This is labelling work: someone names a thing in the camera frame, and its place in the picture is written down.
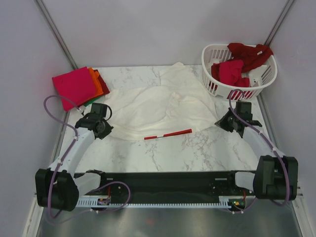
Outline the magenta crumpled shirt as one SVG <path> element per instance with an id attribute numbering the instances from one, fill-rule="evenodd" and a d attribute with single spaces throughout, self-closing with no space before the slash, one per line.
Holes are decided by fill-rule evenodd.
<path id="1" fill-rule="evenodd" d="M 211 75 L 220 83 L 235 87 L 250 87 L 250 79 L 242 77 L 242 60 L 228 60 L 222 63 L 214 63 L 211 66 Z"/>

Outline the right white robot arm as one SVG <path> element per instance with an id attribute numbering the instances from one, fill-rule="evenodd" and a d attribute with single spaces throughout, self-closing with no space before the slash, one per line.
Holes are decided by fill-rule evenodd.
<path id="1" fill-rule="evenodd" d="M 259 121 L 253 119 L 250 102 L 237 101 L 235 108 L 215 123 L 227 132 L 236 132 L 250 146 L 258 158 L 254 172 L 237 171 L 226 182 L 227 191 L 238 194 L 252 191 L 258 199 L 294 200 L 297 197 L 298 161 L 286 156 L 269 140 Z"/>

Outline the dark red crumpled shirt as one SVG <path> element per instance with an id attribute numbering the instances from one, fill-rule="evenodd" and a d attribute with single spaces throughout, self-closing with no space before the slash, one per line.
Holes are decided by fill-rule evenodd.
<path id="1" fill-rule="evenodd" d="M 262 44 L 253 47 L 242 43 L 230 43 L 228 49 L 232 53 L 234 60 L 243 61 L 242 73 L 249 72 L 262 66 L 269 57 L 273 55 L 272 50 L 268 46 Z"/>

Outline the green folded shirt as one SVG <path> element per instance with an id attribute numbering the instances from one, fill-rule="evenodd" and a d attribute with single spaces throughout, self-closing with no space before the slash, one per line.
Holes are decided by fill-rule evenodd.
<path id="1" fill-rule="evenodd" d="M 99 98 L 101 98 L 101 96 L 95 97 L 95 98 L 93 98 L 93 99 L 91 99 L 91 100 L 85 102 L 83 105 L 84 105 L 85 107 L 87 107 L 88 105 L 92 104 L 93 102 L 95 102 L 95 101 L 98 100 Z"/>

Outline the aluminium frame rail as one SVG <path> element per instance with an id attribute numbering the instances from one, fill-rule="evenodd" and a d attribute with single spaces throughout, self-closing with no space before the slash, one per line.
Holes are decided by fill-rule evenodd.
<path id="1" fill-rule="evenodd" d="M 265 122 L 267 134 L 268 134 L 270 140 L 276 145 L 276 147 L 280 151 L 283 151 L 285 154 L 287 154 L 283 149 L 281 149 L 280 142 L 279 142 L 279 139 L 277 137 L 277 131 L 274 128 L 273 121 L 272 121 L 270 112 L 268 110 L 268 107 L 267 107 L 267 105 L 265 103 L 264 96 L 262 94 L 259 94 L 257 96 L 257 101 L 258 101 L 258 104 L 259 104 L 259 107 L 260 107 L 260 111 L 261 111 L 262 117 L 263 117 L 264 122 Z"/>

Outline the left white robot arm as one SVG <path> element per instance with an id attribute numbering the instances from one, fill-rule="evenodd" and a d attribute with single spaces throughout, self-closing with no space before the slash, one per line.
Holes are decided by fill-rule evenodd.
<path id="1" fill-rule="evenodd" d="M 112 109 L 108 105 L 92 103 L 90 112 L 72 127 L 74 136 L 66 151 L 47 169 L 36 172 L 39 206 L 72 211 L 81 196 L 90 191 L 104 194 L 108 190 L 108 181 L 101 178 L 99 171 L 87 171 L 79 177 L 75 176 L 75 171 L 92 143 L 112 132 L 113 127 L 108 123 L 111 116 Z"/>

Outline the orange folded shirt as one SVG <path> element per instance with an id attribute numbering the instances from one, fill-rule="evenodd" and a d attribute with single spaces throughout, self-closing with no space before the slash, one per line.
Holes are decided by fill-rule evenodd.
<path id="1" fill-rule="evenodd" d="M 96 90 L 95 95 L 92 98 L 101 96 L 103 94 L 103 89 L 102 89 L 101 83 L 98 79 L 100 74 L 98 72 L 94 71 L 92 68 L 88 68 L 88 70 L 89 70 L 90 76 L 92 78 L 92 82 L 93 82 L 93 84 L 95 86 L 95 90 Z"/>

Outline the white t shirt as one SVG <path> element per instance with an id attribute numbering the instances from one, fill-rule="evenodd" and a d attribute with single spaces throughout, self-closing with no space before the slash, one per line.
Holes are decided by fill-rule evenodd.
<path id="1" fill-rule="evenodd" d="M 105 97 L 104 104 L 113 112 L 112 137 L 138 141 L 214 126 L 218 120 L 215 102 L 189 66 L 178 62 L 159 75 L 159 86 L 115 89 Z"/>

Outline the white plastic laundry basket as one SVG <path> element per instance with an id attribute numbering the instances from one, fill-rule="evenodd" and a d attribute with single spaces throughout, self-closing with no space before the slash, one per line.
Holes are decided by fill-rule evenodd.
<path id="1" fill-rule="evenodd" d="M 277 77 L 270 47 L 242 43 L 210 44 L 201 55 L 202 81 L 212 96 L 249 100 Z"/>

